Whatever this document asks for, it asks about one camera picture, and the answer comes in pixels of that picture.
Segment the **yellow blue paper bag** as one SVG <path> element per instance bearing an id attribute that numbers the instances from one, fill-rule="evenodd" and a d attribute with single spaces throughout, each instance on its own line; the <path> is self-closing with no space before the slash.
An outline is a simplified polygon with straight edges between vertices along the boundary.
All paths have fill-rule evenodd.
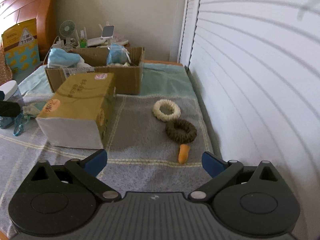
<path id="1" fill-rule="evenodd" d="M 35 69 L 40 64 L 36 19 L 18 23 L 2 34 L 4 56 L 12 74 Z"/>

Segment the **grey checked towel mat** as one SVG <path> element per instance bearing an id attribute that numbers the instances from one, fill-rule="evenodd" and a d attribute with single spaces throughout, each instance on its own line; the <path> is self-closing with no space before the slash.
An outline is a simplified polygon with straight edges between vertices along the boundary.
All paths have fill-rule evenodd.
<path id="1" fill-rule="evenodd" d="M 104 143 L 107 166 L 99 179 L 120 193 L 127 191 L 189 193 L 210 180 L 201 166 L 201 156 L 211 151 L 206 125 L 195 98 L 172 97 L 181 109 L 181 117 L 197 129 L 186 164 L 179 164 L 179 145 L 170 140 L 165 124 L 153 116 L 158 96 L 119 95 L 107 126 Z M 82 159 L 91 150 L 52 146 L 35 120 L 30 120 L 20 136 L 12 128 L 1 130 L 1 231 L 15 234 L 8 215 L 9 202 L 38 160 L 63 164 Z"/>

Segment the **white louvered shutter door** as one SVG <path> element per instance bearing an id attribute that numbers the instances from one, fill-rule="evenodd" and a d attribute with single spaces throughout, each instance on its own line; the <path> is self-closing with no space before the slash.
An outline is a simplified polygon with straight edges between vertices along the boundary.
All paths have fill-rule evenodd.
<path id="1" fill-rule="evenodd" d="M 185 0 L 179 51 L 224 159 L 271 161 L 319 237 L 319 0 Z"/>

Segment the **blue face mask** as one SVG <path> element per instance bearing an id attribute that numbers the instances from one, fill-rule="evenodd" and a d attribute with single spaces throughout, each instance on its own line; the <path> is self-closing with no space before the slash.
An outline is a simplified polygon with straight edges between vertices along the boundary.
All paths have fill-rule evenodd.
<path id="1" fill-rule="evenodd" d="M 131 63 L 129 51 L 122 45 L 113 43 L 108 47 L 106 64 L 125 64 Z"/>
<path id="2" fill-rule="evenodd" d="M 52 48 L 48 55 L 48 68 L 75 67 L 81 61 L 79 54 L 68 53 L 61 48 Z"/>

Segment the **white phone stand device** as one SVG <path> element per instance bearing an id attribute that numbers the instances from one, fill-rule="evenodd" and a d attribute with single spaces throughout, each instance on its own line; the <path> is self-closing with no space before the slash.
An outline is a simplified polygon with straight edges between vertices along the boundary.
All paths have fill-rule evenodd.
<path id="1" fill-rule="evenodd" d="M 101 37 L 105 39 L 112 38 L 114 35 L 114 25 L 106 25 L 102 29 Z"/>

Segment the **open brown cardboard box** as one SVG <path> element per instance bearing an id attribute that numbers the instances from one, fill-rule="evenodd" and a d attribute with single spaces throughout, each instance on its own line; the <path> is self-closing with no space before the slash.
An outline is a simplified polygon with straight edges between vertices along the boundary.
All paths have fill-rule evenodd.
<path id="1" fill-rule="evenodd" d="M 79 48 L 70 53 L 79 54 L 90 67 L 81 68 L 45 68 L 52 92 L 73 74 L 78 73 L 113 73 L 116 92 L 118 94 L 137 95 L 141 90 L 145 48 L 128 48 L 131 63 L 128 67 L 106 64 L 109 50 L 107 48 Z"/>

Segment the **olive green carton box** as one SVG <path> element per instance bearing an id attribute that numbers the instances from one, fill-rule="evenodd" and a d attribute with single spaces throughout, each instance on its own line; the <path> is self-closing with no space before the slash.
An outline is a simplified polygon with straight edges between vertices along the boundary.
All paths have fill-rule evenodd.
<path id="1" fill-rule="evenodd" d="M 101 149 L 115 96 L 113 73 L 71 75 L 48 100 L 36 121 L 53 146 Z"/>

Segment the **light blue towel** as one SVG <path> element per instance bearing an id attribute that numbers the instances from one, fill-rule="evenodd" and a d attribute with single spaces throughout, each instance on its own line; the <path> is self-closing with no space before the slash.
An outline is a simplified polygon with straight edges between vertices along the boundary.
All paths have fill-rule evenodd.
<path id="1" fill-rule="evenodd" d="M 26 77 L 19 85 L 27 101 L 53 96 L 44 66 Z M 193 86 L 183 67 L 172 64 L 146 63 L 139 97 L 196 98 Z"/>

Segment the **clear jar white lid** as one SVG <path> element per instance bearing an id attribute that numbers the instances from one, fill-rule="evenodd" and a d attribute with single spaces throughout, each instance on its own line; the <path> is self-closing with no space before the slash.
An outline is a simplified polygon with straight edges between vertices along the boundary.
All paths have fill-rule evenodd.
<path id="1" fill-rule="evenodd" d="M 16 102 L 20 107 L 24 106 L 23 96 L 20 93 L 18 84 L 15 80 L 8 81 L 0 86 L 1 92 L 4 93 L 3 101 Z"/>

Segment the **green small bottle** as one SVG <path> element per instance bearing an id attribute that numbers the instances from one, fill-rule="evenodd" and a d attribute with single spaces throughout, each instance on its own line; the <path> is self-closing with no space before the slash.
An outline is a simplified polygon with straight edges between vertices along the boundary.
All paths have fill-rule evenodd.
<path id="1" fill-rule="evenodd" d="M 87 47 L 87 36 L 84 30 L 80 30 L 80 40 L 79 40 L 80 48 Z"/>

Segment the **white wifi router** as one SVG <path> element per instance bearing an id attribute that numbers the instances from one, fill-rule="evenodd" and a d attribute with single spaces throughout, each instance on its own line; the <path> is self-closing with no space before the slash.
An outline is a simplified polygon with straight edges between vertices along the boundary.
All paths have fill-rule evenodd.
<path id="1" fill-rule="evenodd" d="M 101 33 L 102 33 L 102 29 L 104 26 L 106 25 L 110 25 L 108 22 L 106 22 L 106 24 L 104 26 L 102 26 L 101 24 L 98 24 L 99 25 L 99 28 L 101 30 Z M 114 28 L 114 35 L 112 38 L 109 38 L 109 39 L 105 39 L 105 38 L 102 38 L 101 35 L 98 36 L 98 37 L 95 37 L 95 38 L 90 38 L 90 39 L 87 39 L 87 47 L 105 47 L 105 46 L 109 46 L 113 43 L 116 43 L 116 44 L 119 44 L 119 45 L 122 45 L 122 46 L 128 46 L 129 45 L 129 40 L 123 36 L 123 35 L 120 35 L 120 34 L 116 34 L 115 33 L 115 28 Z"/>

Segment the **wooden headboard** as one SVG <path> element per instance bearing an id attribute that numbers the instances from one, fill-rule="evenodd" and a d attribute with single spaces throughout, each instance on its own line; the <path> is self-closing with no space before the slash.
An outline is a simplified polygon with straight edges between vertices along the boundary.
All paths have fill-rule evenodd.
<path id="1" fill-rule="evenodd" d="M 13 25 L 36 19 L 40 59 L 44 59 L 56 37 L 56 0 L 1 0 L 1 33 Z"/>

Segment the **cream scrunchie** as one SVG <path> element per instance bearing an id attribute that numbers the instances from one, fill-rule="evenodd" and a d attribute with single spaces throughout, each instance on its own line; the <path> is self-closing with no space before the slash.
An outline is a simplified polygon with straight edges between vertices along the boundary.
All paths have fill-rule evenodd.
<path id="1" fill-rule="evenodd" d="M 162 122 L 176 120 L 181 116 L 180 107 L 175 102 L 168 99 L 158 100 L 154 104 L 152 112 L 154 116 Z"/>

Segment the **green desk fan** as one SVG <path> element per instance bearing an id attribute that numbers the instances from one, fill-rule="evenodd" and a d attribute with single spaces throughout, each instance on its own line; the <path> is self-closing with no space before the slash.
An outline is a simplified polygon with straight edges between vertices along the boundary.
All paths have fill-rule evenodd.
<path id="1" fill-rule="evenodd" d="M 71 36 L 73 35 L 76 29 L 76 25 L 72 20 L 63 21 L 59 27 L 60 34 L 65 38 L 66 50 L 71 50 L 73 48 L 73 44 L 71 42 Z"/>

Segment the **orange finger cot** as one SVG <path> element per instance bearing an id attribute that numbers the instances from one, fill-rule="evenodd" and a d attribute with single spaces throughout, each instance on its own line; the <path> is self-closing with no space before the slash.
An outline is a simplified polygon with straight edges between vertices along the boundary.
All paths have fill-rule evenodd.
<path id="1" fill-rule="evenodd" d="M 180 151 L 178 154 L 178 162 L 180 164 L 185 164 L 189 157 L 190 146 L 187 144 L 180 145 Z"/>

